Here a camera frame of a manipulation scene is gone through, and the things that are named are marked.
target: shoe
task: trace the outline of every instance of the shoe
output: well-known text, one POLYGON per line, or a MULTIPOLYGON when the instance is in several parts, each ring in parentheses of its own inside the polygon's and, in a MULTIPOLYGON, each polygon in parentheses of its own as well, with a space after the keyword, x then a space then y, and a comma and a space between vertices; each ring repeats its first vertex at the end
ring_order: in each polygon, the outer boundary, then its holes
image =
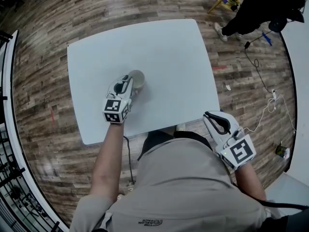
POLYGON ((214 28, 214 30, 217 32, 217 34, 219 35, 220 39, 221 39, 223 42, 227 42, 228 36, 222 34, 222 27, 221 27, 218 23, 215 22, 215 23, 213 24, 213 28, 214 28))
POLYGON ((236 36, 236 39, 238 39, 239 41, 241 41, 243 38, 243 35, 240 33, 235 33, 235 36, 236 36))
POLYGON ((185 124, 179 124, 176 126, 176 131, 185 131, 185 124))

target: black railing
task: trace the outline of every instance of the black railing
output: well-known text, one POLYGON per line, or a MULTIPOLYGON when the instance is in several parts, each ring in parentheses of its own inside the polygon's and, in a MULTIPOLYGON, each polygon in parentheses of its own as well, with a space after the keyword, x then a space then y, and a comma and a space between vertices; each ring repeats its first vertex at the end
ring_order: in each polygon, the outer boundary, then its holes
POLYGON ((2 47, 5 47, 0 88, 0 101, 2 101, 0 103, 0 119, 3 121, 0 124, 0 202, 6 207, 4 211, 0 206, 0 216, 7 221, 13 231, 60 232, 62 230, 58 227, 59 222, 53 221, 43 210, 25 181, 22 174, 25 169, 18 166, 7 133, 4 115, 4 102, 7 102, 7 97, 3 96, 3 70, 7 46, 11 38, 12 36, 0 31, 0 45, 4 42, 2 47))

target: printed logo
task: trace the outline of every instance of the printed logo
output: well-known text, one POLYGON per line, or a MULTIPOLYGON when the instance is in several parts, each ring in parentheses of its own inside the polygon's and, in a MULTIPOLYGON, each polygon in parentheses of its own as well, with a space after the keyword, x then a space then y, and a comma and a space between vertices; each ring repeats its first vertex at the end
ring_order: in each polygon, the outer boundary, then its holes
POLYGON ((144 226, 159 226, 161 225, 163 220, 158 219, 143 219, 139 224, 143 224, 144 226))

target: white table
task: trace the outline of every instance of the white table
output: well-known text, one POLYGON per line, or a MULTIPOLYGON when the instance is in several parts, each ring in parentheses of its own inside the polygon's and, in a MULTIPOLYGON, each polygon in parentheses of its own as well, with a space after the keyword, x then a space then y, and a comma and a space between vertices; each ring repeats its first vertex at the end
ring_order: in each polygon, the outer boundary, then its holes
POLYGON ((68 46, 71 94, 84 144, 102 142, 109 123, 102 102, 109 85, 131 70, 146 84, 125 124, 132 136, 219 110, 207 51, 192 19, 154 21, 102 32, 68 46))

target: black pants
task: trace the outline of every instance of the black pants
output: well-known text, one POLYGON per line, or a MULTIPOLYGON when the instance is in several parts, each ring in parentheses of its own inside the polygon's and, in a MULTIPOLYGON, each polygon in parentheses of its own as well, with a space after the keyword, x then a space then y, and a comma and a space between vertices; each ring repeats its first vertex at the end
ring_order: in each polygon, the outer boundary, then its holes
POLYGON ((143 154, 145 154, 148 150, 155 147, 156 145, 162 144, 164 142, 167 142, 168 140, 174 139, 174 138, 190 138, 197 140, 204 145, 206 145, 208 148, 211 149, 211 145, 208 143, 207 139, 196 134, 192 131, 175 131, 174 136, 171 136, 163 131, 160 130, 154 130, 148 133, 148 137, 146 138, 143 149, 141 151, 140 157, 137 160, 140 160, 143 154))
POLYGON ((302 8, 304 2, 304 0, 244 0, 235 18, 222 29, 222 34, 230 36, 236 32, 251 33, 263 22, 284 15, 290 9, 302 8))

